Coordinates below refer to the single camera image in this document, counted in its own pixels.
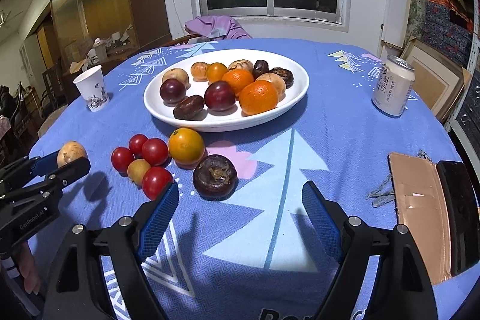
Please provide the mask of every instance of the round table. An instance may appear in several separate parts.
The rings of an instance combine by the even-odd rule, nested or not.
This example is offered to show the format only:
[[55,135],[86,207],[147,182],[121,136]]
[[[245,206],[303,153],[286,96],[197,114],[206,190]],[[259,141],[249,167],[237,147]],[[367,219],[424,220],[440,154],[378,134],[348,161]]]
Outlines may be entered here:
[[[237,168],[236,192],[207,202],[193,188],[191,171],[171,163],[180,190],[178,208],[157,253],[143,268],[171,320],[303,320],[319,307],[338,265],[328,257],[302,205],[302,185],[313,180],[325,198],[370,226],[392,228],[394,203],[372,207],[366,194],[388,175],[388,153],[460,160],[442,125],[412,92],[407,109],[390,118],[371,104],[381,62],[353,46],[305,40],[223,40],[158,48],[126,60],[105,77],[110,103],[90,112],[77,99],[34,146],[31,156],[58,150],[68,140],[85,146],[90,174],[69,186],[61,216],[30,240],[43,277],[66,231],[89,229],[133,215],[147,198],[120,176],[110,154],[136,133],[167,140],[174,128],[150,116],[143,91],[165,66],[221,49],[257,49],[289,57],[310,76],[295,107],[266,124],[202,134],[209,153]],[[362,318],[378,259],[371,258],[354,317]],[[118,318],[127,319],[110,261],[104,261]],[[476,265],[434,287],[439,318],[449,319],[480,274]]]

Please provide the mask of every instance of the white plate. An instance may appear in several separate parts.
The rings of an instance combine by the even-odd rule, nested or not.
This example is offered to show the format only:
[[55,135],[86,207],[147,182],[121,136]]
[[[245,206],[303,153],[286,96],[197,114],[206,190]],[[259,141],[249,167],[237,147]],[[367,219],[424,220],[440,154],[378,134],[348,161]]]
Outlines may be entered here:
[[[187,96],[196,94],[203,96],[208,87],[208,82],[193,81],[190,72],[193,63],[201,61],[209,64],[223,63],[228,67],[230,63],[241,59],[250,60],[254,64],[259,59],[266,60],[270,69],[282,67],[293,73],[293,86],[286,90],[285,97],[278,103],[275,109],[257,115],[245,116],[242,114],[242,110],[237,101],[236,109],[228,110],[227,112],[211,112],[205,107],[206,116],[205,114],[203,116],[198,115],[199,117],[205,117],[204,119],[201,121],[187,121],[177,120],[173,116],[173,107],[166,106],[163,103],[160,97],[160,86],[162,85],[163,74],[169,69],[182,68],[188,73],[191,85],[187,90]],[[308,74],[303,67],[287,57],[277,55],[276,53],[254,51],[251,49],[228,49],[189,57],[166,68],[148,84],[143,94],[143,103],[154,117],[174,127],[187,127],[199,132],[227,132],[230,130],[254,127],[255,125],[263,124],[284,114],[303,98],[307,92],[309,82]]]

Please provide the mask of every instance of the ceiling fan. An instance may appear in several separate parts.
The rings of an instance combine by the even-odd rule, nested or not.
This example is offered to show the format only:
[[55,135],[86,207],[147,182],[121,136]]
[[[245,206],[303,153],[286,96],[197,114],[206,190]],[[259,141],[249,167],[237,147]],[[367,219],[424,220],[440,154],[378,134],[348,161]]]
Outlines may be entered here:
[[0,28],[3,27],[3,25],[5,25],[7,23],[8,20],[12,20],[14,19],[16,16],[19,16],[20,14],[22,14],[23,11],[21,11],[20,13],[17,13],[15,14],[12,18],[8,19],[8,17],[10,16],[11,14],[11,10],[5,15],[5,12],[2,10],[0,12]]

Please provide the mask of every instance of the plate of fruit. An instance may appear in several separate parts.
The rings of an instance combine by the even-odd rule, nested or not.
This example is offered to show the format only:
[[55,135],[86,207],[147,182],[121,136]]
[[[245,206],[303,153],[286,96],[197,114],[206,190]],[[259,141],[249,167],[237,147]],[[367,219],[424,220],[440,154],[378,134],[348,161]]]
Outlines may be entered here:
[[309,82],[305,69],[287,57],[228,49],[166,68],[148,84],[143,103],[174,127],[226,132],[284,114],[303,98]]

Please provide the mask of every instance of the white paper cup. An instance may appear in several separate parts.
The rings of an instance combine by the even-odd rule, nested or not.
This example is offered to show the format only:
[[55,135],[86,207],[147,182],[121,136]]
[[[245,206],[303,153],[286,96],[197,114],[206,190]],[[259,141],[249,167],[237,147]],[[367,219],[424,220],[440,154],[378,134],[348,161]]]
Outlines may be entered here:
[[73,83],[92,112],[98,112],[109,103],[110,98],[105,90],[101,65],[87,69],[78,75]]

